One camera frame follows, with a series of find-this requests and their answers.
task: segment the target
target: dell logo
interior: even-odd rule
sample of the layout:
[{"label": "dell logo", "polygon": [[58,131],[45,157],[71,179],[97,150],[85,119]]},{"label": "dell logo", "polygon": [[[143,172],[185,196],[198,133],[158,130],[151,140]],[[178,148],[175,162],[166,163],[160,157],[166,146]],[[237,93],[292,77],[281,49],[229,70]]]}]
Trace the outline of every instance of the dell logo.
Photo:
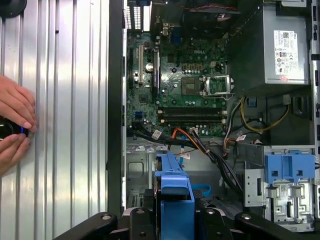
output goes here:
[{"label": "dell logo", "polygon": [[206,54],[203,50],[194,50],[195,54]]}]

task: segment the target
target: white wire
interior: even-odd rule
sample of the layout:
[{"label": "white wire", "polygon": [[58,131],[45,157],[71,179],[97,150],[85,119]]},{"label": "white wire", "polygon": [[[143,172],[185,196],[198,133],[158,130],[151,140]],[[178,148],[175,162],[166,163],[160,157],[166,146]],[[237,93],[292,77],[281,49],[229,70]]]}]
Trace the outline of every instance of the white wire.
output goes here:
[{"label": "white wire", "polygon": [[228,135],[231,131],[231,124],[232,124],[232,116],[234,115],[235,111],[237,110],[237,108],[239,107],[239,105],[241,104],[241,99],[240,101],[238,102],[238,104],[234,107],[234,109],[232,110],[231,114],[230,114],[230,120],[229,120],[229,126],[228,126],[228,131],[226,132],[225,134],[225,137],[224,137],[224,141],[223,141],[223,145],[225,145],[225,142],[227,141],[227,138],[228,138]]}]

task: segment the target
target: power supply label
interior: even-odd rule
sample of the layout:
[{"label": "power supply label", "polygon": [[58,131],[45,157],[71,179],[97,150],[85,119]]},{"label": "power supply label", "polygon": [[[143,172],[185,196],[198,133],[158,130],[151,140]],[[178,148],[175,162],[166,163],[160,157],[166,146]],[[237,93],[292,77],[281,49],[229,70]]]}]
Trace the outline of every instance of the power supply label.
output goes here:
[{"label": "power supply label", "polygon": [[299,68],[298,36],[294,31],[273,31],[276,75],[294,75]]}]

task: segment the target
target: green circuit board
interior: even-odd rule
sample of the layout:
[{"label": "green circuit board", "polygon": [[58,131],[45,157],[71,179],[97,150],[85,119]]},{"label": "green circuit board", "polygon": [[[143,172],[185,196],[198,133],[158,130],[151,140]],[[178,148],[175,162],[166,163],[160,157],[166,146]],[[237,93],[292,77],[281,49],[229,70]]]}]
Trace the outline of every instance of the green circuit board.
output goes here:
[{"label": "green circuit board", "polygon": [[[159,94],[153,94],[153,72],[148,71],[148,64],[153,61],[152,48],[154,43],[148,33],[128,34],[127,64],[127,124],[141,121],[150,131],[159,130],[170,135],[173,127],[186,130],[197,128],[201,137],[222,137],[223,122],[166,123],[159,118],[159,110],[163,108],[177,108],[187,110],[225,109],[226,100],[223,98],[206,98],[195,89],[201,76],[216,76],[226,74],[226,54],[224,39],[218,40],[189,40],[179,45],[163,40],[160,44],[160,87]],[[143,76],[139,78],[139,47],[143,46]],[[215,80],[210,89],[217,92],[226,91],[224,80]]]}]

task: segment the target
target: ridged metal surface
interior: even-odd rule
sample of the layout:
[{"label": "ridged metal surface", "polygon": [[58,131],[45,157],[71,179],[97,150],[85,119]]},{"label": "ridged metal surface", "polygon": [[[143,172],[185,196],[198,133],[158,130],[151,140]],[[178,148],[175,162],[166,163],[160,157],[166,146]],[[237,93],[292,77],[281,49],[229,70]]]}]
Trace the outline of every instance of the ridged metal surface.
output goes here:
[{"label": "ridged metal surface", "polygon": [[0,71],[36,96],[38,132],[0,184],[0,239],[51,240],[107,209],[108,0],[28,0],[0,20]]}]

